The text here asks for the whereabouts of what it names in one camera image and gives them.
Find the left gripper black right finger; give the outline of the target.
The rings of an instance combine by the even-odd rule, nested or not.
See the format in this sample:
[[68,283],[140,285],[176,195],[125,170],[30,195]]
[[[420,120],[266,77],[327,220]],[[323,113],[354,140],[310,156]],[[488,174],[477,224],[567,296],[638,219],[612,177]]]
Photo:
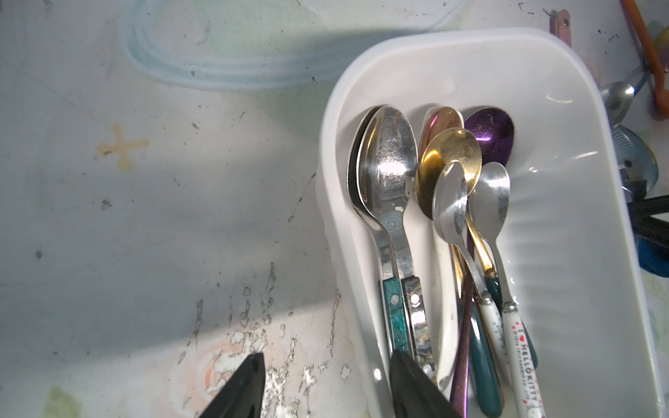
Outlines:
[[406,352],[394,351],[392,354],[390,388],[395,416],[398,418],[460,417],[454,406]]

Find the gold spoon dark green handle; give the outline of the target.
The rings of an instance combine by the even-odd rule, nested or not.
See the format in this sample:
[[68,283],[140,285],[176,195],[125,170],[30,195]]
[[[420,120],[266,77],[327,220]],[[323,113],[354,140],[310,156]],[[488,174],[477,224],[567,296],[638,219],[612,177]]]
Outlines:
[[505,400],[495,366],[501,316],[467,248],[470,231],[467,196],[477,184],[482,153],[475,136],[463,128],[447,129],[430,140],[416,169],[416,198],[437,238],[449,244],[456,278],[459,337],[454,363],[451,400],[456,411],[468,416],[469,375],[478,405],[487,417],[498,417]]

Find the small purple iridescent spoon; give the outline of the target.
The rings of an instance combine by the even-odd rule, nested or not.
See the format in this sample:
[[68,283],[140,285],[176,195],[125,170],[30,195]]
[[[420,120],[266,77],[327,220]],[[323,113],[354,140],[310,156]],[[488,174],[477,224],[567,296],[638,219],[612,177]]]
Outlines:
[[[488,106],[473,111],[464,121],[463,128],[452,129],[446,161],[459,162],[464,170],[468,191],[472,192],[483,164],[506,164],[512,153],[514,125],[504,110]],[[484,277],[498,308],[501,308],[501,291],[495,262],[477,232],[473,221],[466,217],[469,228],[467,248]],[[485,329],[481,309],[475,296],[475,285],[462,255],[456,247],[451,249],[456,275],[463,278],[463,312],[456,352],[451,401],[456,409],[467,416],[469,374],[474,375],[474,388],[478,405],[487,417],[498,417],[503,412],[505,400],[500,387],[500,363],[492,348],[492,337]]]

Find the silver spoon grey marbled handle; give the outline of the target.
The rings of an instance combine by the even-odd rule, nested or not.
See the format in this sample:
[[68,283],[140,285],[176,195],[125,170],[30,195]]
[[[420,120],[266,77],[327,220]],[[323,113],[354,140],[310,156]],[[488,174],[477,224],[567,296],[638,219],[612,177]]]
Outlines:
[[393,106],[382,106],[362,140],[358,185],[371,215],[382,224],[394,254],[395,276],[402,284],[413,355],[420,369],[435,381],[436,364],[430,340],[421,280],[415,275],[404,212],[416,177],[416,140],[409,120]]

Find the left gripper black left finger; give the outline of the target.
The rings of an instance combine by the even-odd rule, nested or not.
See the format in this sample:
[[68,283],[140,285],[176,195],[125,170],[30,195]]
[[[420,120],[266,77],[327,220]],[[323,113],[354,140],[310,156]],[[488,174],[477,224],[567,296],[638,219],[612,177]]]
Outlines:
[[263,353],[249,355],[211,400],[201,418],[258,418],[266,384]]

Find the silver spoon hello kitty handle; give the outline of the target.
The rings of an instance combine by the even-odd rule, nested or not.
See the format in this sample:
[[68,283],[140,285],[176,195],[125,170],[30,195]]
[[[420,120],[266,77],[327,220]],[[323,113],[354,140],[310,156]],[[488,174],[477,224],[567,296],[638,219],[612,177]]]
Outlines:
[[510,176],[506,168],[498,162],[483,165],[479,180],[468,198],[468,209],[474,226],[488,243],[496,263],[501,289],[503,330],[517,414],[520,417],[545,417],[527,330],[510,289],[497,244],[509,205]]

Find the white plastic storage box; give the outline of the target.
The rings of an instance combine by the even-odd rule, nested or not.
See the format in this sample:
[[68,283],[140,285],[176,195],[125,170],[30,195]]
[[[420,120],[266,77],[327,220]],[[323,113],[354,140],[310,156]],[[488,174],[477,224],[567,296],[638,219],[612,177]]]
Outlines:
[[430,106],[496,106],[515,125],[503,264],[538,353],[550,417],[665,417],[644,284],[599,89],[578,55],[531,28],[393,38],[355,59],[329,98],[317,200],[371,417],[393,416],[376,248],[347,190],[370,108],[421,132]]

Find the silver spoon green marbled handle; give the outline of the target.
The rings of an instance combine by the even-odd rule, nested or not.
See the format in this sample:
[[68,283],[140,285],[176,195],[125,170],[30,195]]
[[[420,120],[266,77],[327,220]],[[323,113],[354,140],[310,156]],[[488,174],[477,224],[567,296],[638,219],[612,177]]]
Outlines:
[[364,134],[372,118],[381,106],[371,108],[363,117],[357,128],[348,157],[348,195],[353,208],[365,222],[375,242],[379,266],[379,294],[385,322],[385,334],[389,357],[394,351],[413,355],[406,309],[402,298],[402,284],[395,276],[394,254],[388,233],[382,224],[369,212],[362,199],[361,187],[358,185],[358,163]]

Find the silver spoon white dotted handle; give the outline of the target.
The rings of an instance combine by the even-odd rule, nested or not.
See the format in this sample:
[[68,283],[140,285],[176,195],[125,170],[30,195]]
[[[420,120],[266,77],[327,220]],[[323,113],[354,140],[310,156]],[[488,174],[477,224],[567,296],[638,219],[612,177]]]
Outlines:
[[492,348],[500,363],[501,374],[511,386],[509,358],[505,345],[502,316],[484,283],[484,277],[470,255],[465,235],[468,233],[467,182],[462,165],[453,162],[439,175],[433,196],[433,222],[439,237],[456,246],[475,285],[475,296],[479,303],[485,329],[492,337]]

